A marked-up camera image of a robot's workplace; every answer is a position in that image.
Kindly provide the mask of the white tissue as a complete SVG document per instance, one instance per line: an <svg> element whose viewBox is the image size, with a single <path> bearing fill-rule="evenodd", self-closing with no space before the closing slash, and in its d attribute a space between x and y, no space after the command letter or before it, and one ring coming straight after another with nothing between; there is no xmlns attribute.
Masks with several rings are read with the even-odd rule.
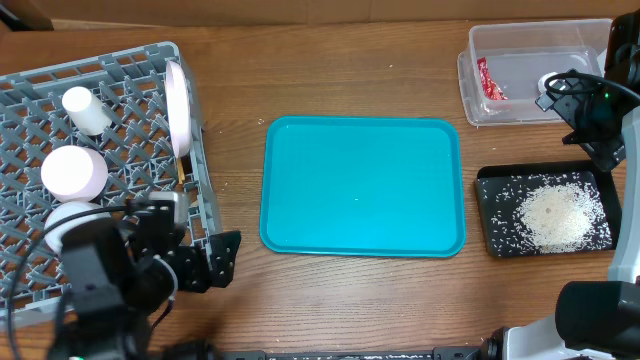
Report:
<svg viewBox="0 0 640 360"><path fill-rule="evenodd" d="M557 79L551 80L551 77L555 75L557 75L557 72L550 72L540 77L538 80L538 91L540 94L547 93L549 89L559 90L562 88L562 82L558 82Z"/></svg>

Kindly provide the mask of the wooden chopstick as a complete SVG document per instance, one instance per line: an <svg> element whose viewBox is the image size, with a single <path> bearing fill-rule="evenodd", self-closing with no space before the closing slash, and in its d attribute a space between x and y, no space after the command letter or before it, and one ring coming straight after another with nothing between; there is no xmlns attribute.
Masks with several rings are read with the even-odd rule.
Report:
<svg viewBox="0 0 640 360"><path fill-rule="evenodd" d="M176 158L176 167L177 167L177 173L178 173L178 182L179 184L183 184L185 181L185 173L184 173L181 158Z"/></svg>

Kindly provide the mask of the grey small bowl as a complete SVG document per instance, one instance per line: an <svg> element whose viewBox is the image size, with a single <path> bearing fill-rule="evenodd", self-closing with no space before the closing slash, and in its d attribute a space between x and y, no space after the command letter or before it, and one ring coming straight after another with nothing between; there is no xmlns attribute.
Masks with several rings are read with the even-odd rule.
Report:
<svg viewBox="0 0 640 360"><path fill-rule="evenodd" d="M45 222L45 229L49 229L53 224L64 220L72 215L76 215L78 213L86 212L89 210L101 209L100 205L90 203L90 202L81 202L81 201L71 201L67 203L63 203L62 205L55 208L50 215L47 217ZM109 217L110 213L98 213L83 216L78 219L70 220L65 222L64 224L59 225L55 229L48 232L45 236L45 242L47 246L56 254L59 255L62 250L62 236L73 229L74 227L81 225L83 223L96 220L98 218Z"/></svg>

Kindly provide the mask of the red snack wrapper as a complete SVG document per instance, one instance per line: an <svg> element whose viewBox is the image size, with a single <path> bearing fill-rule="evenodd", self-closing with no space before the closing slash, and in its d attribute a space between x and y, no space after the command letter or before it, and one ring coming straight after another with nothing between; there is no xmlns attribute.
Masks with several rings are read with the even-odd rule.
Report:
<svg viewBox="0 0 640 360"><path fill-rule="evenodd" d="M500 86L491 78L487 59L485 57L477 60L477 67L485 97L489 100L507 100L507 97Z"/></svg>

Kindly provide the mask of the white plate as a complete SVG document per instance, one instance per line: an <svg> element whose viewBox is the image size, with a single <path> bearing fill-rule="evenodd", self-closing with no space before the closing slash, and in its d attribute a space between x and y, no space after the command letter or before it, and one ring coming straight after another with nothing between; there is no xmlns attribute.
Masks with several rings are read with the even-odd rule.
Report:
<svg viewBox="0 0 640 360"><path fill-rule="evenodd" d="M173 153L186 156L191 148L191 116L187 81L182 67L168 61L165 73L167 118Z"/></svg>

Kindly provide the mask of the white paper cup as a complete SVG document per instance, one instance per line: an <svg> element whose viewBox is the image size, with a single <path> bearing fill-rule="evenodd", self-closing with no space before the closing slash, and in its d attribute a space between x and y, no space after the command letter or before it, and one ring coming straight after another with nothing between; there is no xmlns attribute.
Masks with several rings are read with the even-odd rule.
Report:
<svg viewBox="0 0 640 360"><path fill-rule="evenodd" d="M62 105L76 128L85 135L100 135L112 124L102 109L103 103L86 87L68 89L62 96Z"/></svg>

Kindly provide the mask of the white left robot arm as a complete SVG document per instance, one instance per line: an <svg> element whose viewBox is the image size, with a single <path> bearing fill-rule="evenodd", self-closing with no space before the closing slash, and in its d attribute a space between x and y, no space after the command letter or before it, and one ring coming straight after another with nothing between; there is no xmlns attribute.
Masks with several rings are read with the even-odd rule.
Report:
<svg viewBox="0 0 640 360"><path fill-rule="evenodd" d="M55 314L50 359L215 359L206 340L149 349L157 309L169 314L178 292L205 293L232 279L241 243L238 230L214 234L208 249L186 246L188 205L174 192L129 200L62 219L76 221L62 237L61 262L71 284Z"/></svg>

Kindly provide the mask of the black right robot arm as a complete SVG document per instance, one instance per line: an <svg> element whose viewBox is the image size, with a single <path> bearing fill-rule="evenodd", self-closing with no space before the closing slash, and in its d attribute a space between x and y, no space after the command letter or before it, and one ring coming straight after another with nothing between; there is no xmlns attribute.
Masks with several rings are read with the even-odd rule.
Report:
<svg viewBox="0 0 640 360"><path fill-rule="evenodd" d="M635 359L639 355L639 15L610 28L601 75L550 74L537 106L569 126L583 161L487 166L474 182L495 258L610 252L607 276L571 281L554 312L496 330L467 359Z"/></svg>

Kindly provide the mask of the grey dishwasher rack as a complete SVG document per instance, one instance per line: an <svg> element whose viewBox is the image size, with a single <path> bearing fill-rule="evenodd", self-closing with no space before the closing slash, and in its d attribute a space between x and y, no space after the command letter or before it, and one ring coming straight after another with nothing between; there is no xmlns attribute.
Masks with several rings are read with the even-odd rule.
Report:
<svg viewBox="0 0 640 360"><path fill-rule="evenodd" d="M212 253L222 226L207 168L203 117L195 79L183 72L189 93L192 146L180 178L167 117L166 65L185 66L179 48L161 42L96 57L24 71L1 78L1 289L46 218L59 206L41 182L40 170L53 150L76 145L99 152L109 175L95 198L117 206L153 191L183 191L189 197L187 244ZM111 124L100 135L83 134L62 104L74 86L89 89Z"/></svg>

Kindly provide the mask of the clear plastic bin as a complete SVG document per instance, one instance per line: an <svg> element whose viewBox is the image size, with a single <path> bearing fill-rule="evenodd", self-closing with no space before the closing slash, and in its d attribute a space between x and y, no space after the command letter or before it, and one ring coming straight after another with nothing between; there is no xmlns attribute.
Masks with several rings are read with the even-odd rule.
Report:
<svg viewBox="0 0 640 360"><path fill-rule="evenodd" d="M551 73L602 76L610 19L478 25L457 59L464 112L474 126L558 123L535 104Z"/></svg>

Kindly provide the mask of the black plastic tray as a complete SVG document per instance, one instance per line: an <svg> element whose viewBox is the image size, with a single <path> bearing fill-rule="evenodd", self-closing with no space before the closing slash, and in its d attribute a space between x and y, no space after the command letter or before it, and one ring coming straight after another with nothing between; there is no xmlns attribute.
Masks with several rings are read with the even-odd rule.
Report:
<svg viewBox="0 0 640 360"><path fill-rule="evenodd" d="M616 248L622 208L614 179L591 161L486 166L474 186L495 258Z"/></svg>

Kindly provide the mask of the pink cup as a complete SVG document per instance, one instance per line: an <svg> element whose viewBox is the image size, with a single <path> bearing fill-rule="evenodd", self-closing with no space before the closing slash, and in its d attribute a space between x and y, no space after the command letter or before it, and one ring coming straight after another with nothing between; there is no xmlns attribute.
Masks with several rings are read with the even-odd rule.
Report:
<svg viewBox="0 0 640 360"><path fill-rule="evenodd" d="M41 167L44 187L60 202L90 201L106 185L108 168L95 150L66 145L46 156Z"/></svg>

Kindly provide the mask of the pile of rice grains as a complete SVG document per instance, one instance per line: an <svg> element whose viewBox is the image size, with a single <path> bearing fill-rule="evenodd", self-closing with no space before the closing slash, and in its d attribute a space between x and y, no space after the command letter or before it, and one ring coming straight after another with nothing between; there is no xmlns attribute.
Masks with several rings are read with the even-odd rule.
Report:
<svg viewBox="0 0 640 360"><path fill-rule="evenodd" d="M589 171L491 177L476 183L494 257L610 250L614 239Z"/></svg>

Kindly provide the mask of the blue serving tray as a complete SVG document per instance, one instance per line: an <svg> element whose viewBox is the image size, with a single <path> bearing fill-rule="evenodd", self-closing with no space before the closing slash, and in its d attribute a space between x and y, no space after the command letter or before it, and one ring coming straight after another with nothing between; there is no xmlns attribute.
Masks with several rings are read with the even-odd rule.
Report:
<svg viewBox="0 0 640 360"><path fill-rule="evenodd" d="M259 234L277 253L457 255L466 242L458 132L433 118L275 120Z"/></svg>

